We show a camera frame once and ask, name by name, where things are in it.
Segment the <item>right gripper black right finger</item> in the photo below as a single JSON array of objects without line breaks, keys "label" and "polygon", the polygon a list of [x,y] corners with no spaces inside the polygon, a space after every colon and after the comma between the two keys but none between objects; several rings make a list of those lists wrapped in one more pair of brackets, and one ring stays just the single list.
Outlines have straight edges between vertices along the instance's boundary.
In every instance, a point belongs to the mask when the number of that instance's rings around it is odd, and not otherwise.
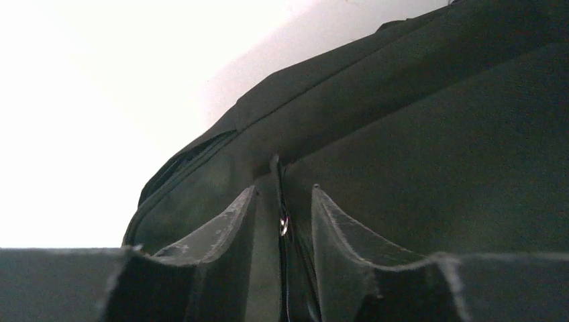
[{"label": "right gripper black right finger", "polygon": [[311,195],[323,321],[567,321],[566,253],[422,256]]}]

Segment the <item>black student backpack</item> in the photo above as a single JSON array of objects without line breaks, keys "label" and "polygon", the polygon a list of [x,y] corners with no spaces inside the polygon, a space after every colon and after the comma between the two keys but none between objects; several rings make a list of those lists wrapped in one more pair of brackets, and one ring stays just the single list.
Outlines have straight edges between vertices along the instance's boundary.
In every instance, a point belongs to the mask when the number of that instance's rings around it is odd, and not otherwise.
[{"label": "black student backpack", "polygon": [[568,2],[455,1],[276,72],[146,184],[153,256],[253,186],[243,321],[323,321],[311,195],[422,256],[568,255]]}]

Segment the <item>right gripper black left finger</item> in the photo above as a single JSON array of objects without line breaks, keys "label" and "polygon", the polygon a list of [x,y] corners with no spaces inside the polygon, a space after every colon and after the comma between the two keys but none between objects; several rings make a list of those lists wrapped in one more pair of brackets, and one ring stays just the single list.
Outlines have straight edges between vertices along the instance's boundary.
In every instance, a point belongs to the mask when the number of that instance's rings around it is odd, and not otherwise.
[{"label": "right gripper black left finger", "polygon": [[2,321],[243,321],[253,186],[153,256],[137,247],[1,250]]}]

